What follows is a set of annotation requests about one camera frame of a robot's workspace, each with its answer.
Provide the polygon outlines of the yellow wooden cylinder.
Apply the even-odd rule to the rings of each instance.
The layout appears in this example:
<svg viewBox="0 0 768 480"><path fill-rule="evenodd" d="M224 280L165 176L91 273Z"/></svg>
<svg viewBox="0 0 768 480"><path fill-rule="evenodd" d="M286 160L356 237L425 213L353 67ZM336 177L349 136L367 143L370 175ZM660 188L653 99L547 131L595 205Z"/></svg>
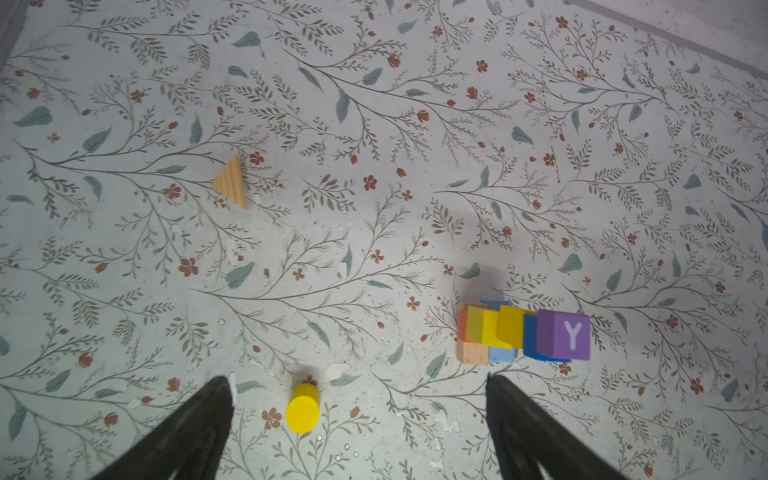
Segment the yellow wooden cylinder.
<svg viewBox="0 0 768 480"><path fill-rule="evenodd" d="M285 420L296 434L311 432L320 419L319 391L311 383L298 385L292 392Z"/></svg>

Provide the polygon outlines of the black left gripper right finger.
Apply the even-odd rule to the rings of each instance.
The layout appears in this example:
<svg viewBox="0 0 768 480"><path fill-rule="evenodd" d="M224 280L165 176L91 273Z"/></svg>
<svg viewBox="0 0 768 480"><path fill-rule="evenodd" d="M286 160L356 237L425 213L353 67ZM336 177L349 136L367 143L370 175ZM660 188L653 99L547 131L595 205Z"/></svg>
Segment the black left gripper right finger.
<svg viewBox="0 0 768 480"><path fill-rule="evenodd" d="M487 377L486 423L504 479L624 477L503 375Z"/></svg>

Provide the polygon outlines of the purple wooden block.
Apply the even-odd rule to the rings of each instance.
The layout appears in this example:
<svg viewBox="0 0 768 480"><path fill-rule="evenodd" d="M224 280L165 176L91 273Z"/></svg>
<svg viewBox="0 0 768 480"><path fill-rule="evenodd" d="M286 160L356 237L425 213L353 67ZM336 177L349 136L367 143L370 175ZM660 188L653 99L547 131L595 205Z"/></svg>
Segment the purple wooden block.
<svg viewBox="0 0 768 480"><path fill-rule="evenodd" d="M553 310L537 312L537 352L550 358L588 361L591 358L591 318Z"/></svg>

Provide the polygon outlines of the orange wooden block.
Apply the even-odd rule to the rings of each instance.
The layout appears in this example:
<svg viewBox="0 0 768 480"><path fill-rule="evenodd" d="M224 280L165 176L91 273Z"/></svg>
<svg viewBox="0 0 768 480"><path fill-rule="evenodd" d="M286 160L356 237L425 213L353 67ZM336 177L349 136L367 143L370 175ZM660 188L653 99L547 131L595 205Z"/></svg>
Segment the orange wooden block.
<svg viewBox="0 0 768 480"><path fill-rule="evenodd" d="M465 304L460 304L457 335L458 335L458 339L462 342L468 342L468 339L466 337L467 315L468 315L468 307Z"/></svg>

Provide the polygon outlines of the blue number block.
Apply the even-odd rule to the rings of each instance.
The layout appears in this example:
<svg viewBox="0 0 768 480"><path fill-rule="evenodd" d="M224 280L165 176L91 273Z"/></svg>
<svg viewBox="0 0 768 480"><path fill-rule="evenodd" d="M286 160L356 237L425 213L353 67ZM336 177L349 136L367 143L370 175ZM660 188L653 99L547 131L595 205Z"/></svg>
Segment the blue number block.
<svg viewBox="0 0 768 480"><path fill-rule="evenodd" d="M524 315L523 328L523 352L526 357L534 360L555 363L570 363L569 359L553 358L540 353L537 349L537 316L535 314Z"/></svg>

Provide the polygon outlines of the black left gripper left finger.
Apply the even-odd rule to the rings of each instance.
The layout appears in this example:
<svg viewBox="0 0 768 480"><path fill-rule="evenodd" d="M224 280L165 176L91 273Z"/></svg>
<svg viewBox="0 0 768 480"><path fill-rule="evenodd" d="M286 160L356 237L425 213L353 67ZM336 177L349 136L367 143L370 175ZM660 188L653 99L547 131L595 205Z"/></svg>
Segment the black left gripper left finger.
<svg viewBox="0 0 768 480"><path fill-rule="evenodd" d="M234 414L224 376L208 381L97 479L214 479Z"/></svg>

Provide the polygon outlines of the yellow wooden cube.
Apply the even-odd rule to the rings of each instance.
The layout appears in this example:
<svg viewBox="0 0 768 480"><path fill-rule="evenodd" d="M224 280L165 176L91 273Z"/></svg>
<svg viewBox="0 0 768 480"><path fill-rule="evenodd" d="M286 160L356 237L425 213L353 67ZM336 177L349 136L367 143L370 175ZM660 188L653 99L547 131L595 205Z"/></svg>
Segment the yellow wooden cube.
<svg viewBox="0 0 768 480"><path fill-rule="evenodd" d="M534 311L502 305L499 309L497 339L503 348L520 349L524 345L526 316L536 316Z"/></svg>

